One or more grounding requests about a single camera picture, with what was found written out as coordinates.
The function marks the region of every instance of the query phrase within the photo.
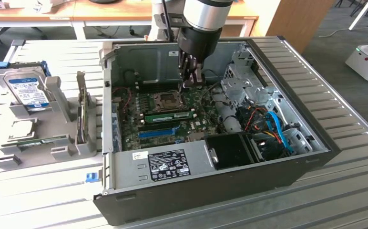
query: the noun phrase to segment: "yellow wire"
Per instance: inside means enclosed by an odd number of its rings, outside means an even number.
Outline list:
[[[265,133],[267,135],[271,135],[272,137],[274,137],[274,135],[271,134],[268,131],[264,131],[264,133]]]

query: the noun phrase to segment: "floor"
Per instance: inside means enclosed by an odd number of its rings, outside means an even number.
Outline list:
[[[318,38],[320,35],[328,35],[334,30],[348,28],[353,18],[349,17],[353,6],[349,8],[349,2],[345,0],[340,8],[330,8],[328,15],[320,25],[317,33],[309,43],[302,56],[314,66],[322,77],[328,80],[345,100],[358,111],[368,121],[368,81],[345,65],[345,60],[357,45],[368,43],[368,29],[357,31],[340,31],[329,38]],[[364,18],[357,27],[368,25],[368,18]],[[73,29],[71,27],[41,27],[48,39],[67,40],[75,39]],[[113,35],[113,38],[129,38],[128,27],[103,27],[105,33]],[[149,27],[133,27],[137,34],[148,34]],[[97,31],[92,27],[85,28],[88,39],[100,39]],[[3,60],[12,39],[39,40],[40,35],[31,28],[19,28],[8,30],[1,35],[4,45],[0,45],[0,61]]]
[[[349,17],[353,6],[349,8],[349,4],[345,0],[340,8],[329,9],[302,56],[368,121],[368,81],[345,65],[356,46],[368,44],[368,29],[340,31],[329,38],[318,37],[349,27],[353,22]],[[364,18],[356,27],[366,26],[368,18]]]

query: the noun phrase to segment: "motherboard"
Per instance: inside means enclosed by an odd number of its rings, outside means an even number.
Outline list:
[[[209,87],[179,90],[136,87],[113,89],[119,104],[124,151],[204,139],[220,133],[219,114]]]

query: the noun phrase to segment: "warning label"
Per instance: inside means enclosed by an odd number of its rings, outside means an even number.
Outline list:
[[[153,181],[191,175],[183,149],[149,154],[148,163]]]

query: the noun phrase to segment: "blue latch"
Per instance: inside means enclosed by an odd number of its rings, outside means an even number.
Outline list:
[[[85,183],[99,182],[97,173],[87,173]]]
[[[41,64],[41,68],[44,70],[45,76],[51,76],[51,72],[48,71],[47,61],[41,61],[40,64]]]
[[[0,68],[8,68],[9,63],[0,61]]]

